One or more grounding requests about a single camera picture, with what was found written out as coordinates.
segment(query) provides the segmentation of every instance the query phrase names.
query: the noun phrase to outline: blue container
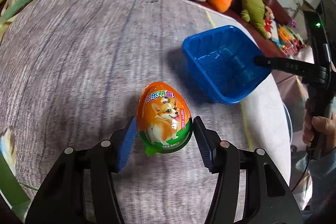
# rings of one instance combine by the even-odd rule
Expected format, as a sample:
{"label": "blue container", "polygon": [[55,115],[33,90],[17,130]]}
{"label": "blue container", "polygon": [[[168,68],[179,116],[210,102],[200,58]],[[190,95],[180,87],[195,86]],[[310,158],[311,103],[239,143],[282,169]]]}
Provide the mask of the blue container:
{"label": "blue container", "polygon": [[235,105],[248,96],[271,72],[254,65],[254,57],[263,53],[231,25],[187,37],[182,51],[201,89],[225,105]]}

